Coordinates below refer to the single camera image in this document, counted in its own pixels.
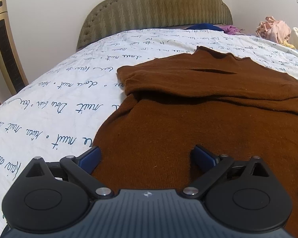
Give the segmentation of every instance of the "purple cloth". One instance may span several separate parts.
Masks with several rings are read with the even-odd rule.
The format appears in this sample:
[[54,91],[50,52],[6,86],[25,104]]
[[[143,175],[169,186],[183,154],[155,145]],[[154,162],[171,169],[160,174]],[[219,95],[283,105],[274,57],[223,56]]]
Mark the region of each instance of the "purple cloth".
[[219,28],[223,29],[224,33],[228,35],[236,35],[237,33],[241,33],[241,31],[233,25],[219,26]]

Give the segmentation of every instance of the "white bed sheet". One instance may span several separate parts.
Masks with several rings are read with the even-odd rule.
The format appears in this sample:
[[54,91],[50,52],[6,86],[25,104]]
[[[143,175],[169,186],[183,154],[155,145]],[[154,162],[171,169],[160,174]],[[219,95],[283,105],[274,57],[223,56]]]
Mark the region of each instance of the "white bed sheet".
[[89,45],[0,106],[0,233],[5,226],[2,198],[26,164],[37,155],[58,161],[82,154],[100,125],[119,107],[125,96],[117,68],[193,53],[197,46],[250,57],[298,79],[298,52],[250,36],[147,29],[122,32]]

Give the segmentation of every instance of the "gold tower fan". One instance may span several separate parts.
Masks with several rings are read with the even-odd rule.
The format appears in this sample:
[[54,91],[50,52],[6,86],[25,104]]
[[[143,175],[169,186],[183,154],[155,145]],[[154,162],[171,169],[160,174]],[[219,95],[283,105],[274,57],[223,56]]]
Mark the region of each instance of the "gold tower fan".
[[0,0],[0,69],[12,95],[29,84],[13,41],[6,0]]

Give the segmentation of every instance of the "ribbed knit fabric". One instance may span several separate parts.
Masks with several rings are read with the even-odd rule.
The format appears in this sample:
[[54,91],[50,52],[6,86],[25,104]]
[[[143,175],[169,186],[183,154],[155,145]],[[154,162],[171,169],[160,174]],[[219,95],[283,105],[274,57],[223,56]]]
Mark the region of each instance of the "ribbed knit fabric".
[[117,72],[127,98],[96,134],[93,176],[116,192],[182,189],[201,174],[189,157],[196,144],[236,160],[259,155],[292,198],[286,230],[298,237],[296,79],[204,47]]

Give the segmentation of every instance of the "green patterned headboard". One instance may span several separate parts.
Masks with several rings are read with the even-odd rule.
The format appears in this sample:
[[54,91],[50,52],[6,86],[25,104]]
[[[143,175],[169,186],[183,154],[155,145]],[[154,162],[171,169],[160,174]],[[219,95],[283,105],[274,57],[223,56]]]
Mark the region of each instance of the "green patterned headboard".
[[86,17],[77,49],[126,30],[198,23],[232,24],[231,12],[222,0],[105,0]]

